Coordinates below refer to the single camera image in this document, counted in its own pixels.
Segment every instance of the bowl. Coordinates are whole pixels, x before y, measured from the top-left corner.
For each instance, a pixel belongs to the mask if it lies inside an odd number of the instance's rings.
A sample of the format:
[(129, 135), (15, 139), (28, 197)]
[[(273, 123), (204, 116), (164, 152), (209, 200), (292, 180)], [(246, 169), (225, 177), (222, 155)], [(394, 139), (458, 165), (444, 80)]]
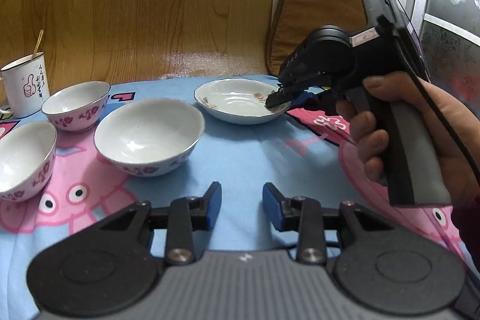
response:
[(85, 132), (95, 125), (107, 105), (110, 85), (91, 81), (53, 94), (42, 105), (42, 113), (60, 130)]
[(0, 199), (20, 202), (38, 194), (53, 171), (57, 130), (47, 121), (15, 128), (0, 139)]
[(277, 118), (290, 103), (272, 109), (265, 100), (277, 87), (250, 79), (222, 79), (208, 82), (195, 90), (195, 99), (213, 117), (232, 124), (262, 124)]
[(205, 131), (205, 119), (181, 100), (152, 98), (127, 103), (95, 130), (97, 151), (122, 171), (159, 176), (180, 167)]

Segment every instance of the human hand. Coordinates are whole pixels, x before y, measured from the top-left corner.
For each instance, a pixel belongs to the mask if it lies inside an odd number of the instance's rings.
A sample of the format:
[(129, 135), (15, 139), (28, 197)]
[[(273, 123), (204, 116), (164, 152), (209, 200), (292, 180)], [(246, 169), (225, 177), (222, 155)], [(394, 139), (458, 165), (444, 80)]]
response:
[[(421, 82), (474, 160), (480, 162), (480, 121), (464, 104), (446, 91), (424, 80)], [(469, 205), (480, 193), (473, 171), (410, 76), (405, 72), (372, 76), (364, 79), (363, 86), (378, 99), (387, 102), (403, 100), (422, 114), (437, 151), (443, 181), (450, 192), (452, 203), (456, 206)], [(383, 162), (379, 155), (388, 146), (387, 132), (376, 129), (376, 119), (371, 112), (357, 114), (353, 105), (346, 100), (337, 102), (337, 112), (350, 122), (350, 135), (357, 143), (358, 157), (365, 164), (366, 177), (378, 181), (383, 174)]]

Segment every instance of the gray handle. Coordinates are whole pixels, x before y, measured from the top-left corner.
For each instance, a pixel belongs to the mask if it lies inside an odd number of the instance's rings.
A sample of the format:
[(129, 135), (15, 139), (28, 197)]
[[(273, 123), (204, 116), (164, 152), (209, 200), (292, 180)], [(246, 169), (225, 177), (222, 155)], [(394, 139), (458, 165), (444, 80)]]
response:
[(377, 128), (388, 133), (388, 148), (381, 158), (390, 205), (451, 205), (435, 147), (418, 110), (405, 102), (387, 103), (376, 99), (363, 87), (353, 88), (345, 96), (357, 112), (372, 112)]

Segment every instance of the brown cushion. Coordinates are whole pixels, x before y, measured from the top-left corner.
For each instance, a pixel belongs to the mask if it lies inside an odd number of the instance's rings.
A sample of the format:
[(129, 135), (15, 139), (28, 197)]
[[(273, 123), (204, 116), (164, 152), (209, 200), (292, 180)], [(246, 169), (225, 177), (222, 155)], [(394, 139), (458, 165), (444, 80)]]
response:
[(316, 28), (335, 25), (348, 32), (366, 25), (362, 0), (279, 0), (266, 43), (268, 72), (278, 75), (280, 65)]

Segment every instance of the mug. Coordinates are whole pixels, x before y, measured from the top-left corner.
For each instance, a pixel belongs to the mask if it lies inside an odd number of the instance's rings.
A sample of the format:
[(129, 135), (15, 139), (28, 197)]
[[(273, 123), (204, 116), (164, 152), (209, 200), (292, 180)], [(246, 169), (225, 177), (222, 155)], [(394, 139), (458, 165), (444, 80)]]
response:
[(38, 112), (50, 97), (43, 52), (34, 59), (28, 55), (15, 60), (0, 71), (10, 105), (10, 110), (0, 109), (0, 113), (24, 118)]

